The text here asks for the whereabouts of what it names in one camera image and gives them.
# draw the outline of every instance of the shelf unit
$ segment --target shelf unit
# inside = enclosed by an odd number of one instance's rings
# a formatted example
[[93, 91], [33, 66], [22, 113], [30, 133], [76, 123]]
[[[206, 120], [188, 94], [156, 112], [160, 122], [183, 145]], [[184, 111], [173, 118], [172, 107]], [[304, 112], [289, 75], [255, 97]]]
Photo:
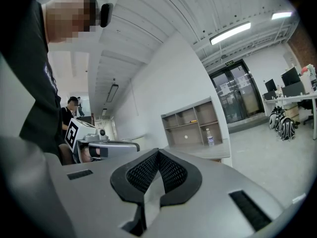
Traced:
[[161, 115], [170, 147], [208, 145], [206, 129], [215, 145], [222, 144], [221, 131], [211, 99]]

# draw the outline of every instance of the water bottle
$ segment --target water bottle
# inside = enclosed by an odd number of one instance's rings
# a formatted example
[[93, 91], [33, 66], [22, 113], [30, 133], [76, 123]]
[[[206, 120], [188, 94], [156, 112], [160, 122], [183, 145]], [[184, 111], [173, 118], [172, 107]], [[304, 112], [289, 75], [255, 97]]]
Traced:
[[207, 133], [208, 145], [213, 146], [214, 145], [213, 137], [212, 137], [211, 132], [209, 131], [208, 128], [206, 129], [206, 133]]

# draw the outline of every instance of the black monitor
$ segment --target black monitor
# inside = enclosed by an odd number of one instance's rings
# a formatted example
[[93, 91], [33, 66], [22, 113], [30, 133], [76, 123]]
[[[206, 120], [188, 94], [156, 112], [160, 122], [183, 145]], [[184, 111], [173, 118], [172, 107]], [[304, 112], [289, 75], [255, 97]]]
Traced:
[[282, 80], [283, 80], [285, 86], [292, 85], [292, 84], [295, 84], [295, 83], [301, 81], [295, 67], [293, 67], [290, 70], [288, 70], [287, 72], [283, 73], [281, 75], [281, 77], [282, 77]]
[[265, 83], [265, 86], [266, 86], [268, 92], [277, 90], [273, 79], [271, 79], [267, 83]]

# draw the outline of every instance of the tube light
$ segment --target tube light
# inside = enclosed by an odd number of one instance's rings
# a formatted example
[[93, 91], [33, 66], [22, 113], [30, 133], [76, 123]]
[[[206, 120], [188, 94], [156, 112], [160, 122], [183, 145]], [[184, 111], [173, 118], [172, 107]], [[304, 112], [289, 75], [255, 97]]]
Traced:
[[287, 17], [290, 17], [292, 16], [292, 12], [289, 11], [289, 12], [278, 12], [278, 13], [274, 13], [272, 15], [272, 19], [278, 19], [278, 18], [287, 18]]
[[221, 42], [224, 39], [231, 37], [232, 35], [235, 35], [237, 33], [244, 31], [244, 30], [250, 29], [250, 27], [251, 27], [250, 22], [244, 23], [243, 25], [239, 25], [235, 28], [232, 28], [231, 30], [228, 30], [228, 31], [226, 31], [226, 32], [214, 37], [214, 38], [210, 38], [210, 42], [212, 45], [215, 45], [216, 43]]
[[117, 84], [113, 84], [110, 88], [110, 91], [108, 93], [107, 102], [111, 102], [113, 100], [113, 97], [115, 93], [117, 92], [119, 86]]

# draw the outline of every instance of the exit sign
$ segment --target exit sign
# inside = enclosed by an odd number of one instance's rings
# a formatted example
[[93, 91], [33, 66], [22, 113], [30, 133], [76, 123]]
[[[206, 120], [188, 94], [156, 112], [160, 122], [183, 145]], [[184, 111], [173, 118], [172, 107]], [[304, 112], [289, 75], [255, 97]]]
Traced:
[[226, 62], [226, 66], [229, 66], [229, 65], [232, 65], [234, 64], [233, 60], [229, 61], [229, 62]]

